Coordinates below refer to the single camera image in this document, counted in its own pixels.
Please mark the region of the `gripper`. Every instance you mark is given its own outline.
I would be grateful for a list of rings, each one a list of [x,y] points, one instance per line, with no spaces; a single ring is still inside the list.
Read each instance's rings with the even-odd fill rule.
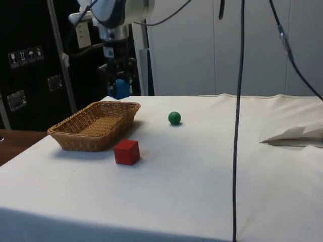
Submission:
[[[107,61],[107,83],[109,92],[116,92],[116,63],[115,60],[125,61],[125,76],[129,82],[130,94],[134,94],[136,84],[136,67],[137,60],[129,57],[128,40],[104,41],[103,56]]]

